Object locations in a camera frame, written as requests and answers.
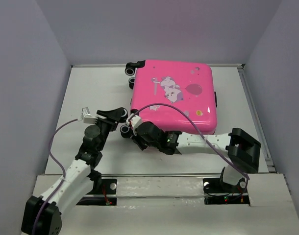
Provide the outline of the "pink hard-shell suitcase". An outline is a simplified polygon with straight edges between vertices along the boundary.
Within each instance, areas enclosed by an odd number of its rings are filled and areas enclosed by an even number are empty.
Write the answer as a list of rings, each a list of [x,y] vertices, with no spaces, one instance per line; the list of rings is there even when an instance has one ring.
[[[125,66],[132,89],[130,111],[164,131],[215,133],[217,98],[204,63],[143,60]]]

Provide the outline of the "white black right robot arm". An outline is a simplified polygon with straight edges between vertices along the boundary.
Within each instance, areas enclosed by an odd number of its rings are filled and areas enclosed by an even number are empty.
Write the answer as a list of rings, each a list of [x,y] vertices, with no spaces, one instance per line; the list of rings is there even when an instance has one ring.
[[[166,155],[198,153],[221,157],[227,163],[218,180],[218,186],[224,192],[245,191],[249,174],[258,173],[261,143],[243,129],[233,128],[230,133],[220,135],[200,135],[163,131],[152,122],[129,126],[134,142],[142,150],[154,147]]]

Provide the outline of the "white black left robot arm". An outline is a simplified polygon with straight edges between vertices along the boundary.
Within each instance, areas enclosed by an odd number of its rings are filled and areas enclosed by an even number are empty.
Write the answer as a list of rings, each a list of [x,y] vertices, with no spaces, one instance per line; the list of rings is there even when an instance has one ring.
[[[120,107],[110,111],[97,111],[91,116],[82,109],[81,121],[87,124],[82,144],[75,159],[62,176],[40,196],[31,196],[26,204],[21,231],[28,235],[57,235],[67,213],[87,193],[101,188],[101,174],[95,170],[102,158],[102,150],[110,132],[124,123],[128,112]]]

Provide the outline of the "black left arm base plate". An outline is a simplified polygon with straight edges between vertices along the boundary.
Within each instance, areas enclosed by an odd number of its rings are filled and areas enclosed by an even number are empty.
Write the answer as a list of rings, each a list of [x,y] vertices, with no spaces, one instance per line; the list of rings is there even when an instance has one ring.
[[[116,206],[117,179],[102,178],[100,184],[94,183],[93,189],[84,195],[78,206]]]

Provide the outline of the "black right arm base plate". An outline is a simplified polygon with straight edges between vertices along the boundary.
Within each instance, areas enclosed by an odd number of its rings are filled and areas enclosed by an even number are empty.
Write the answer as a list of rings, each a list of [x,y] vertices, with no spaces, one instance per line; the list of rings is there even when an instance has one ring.
[[[246,182],[232,186],[223,183],[219,178],[203,179],[204,203],[206,205],[250,205],[249,194],[245,189]]]

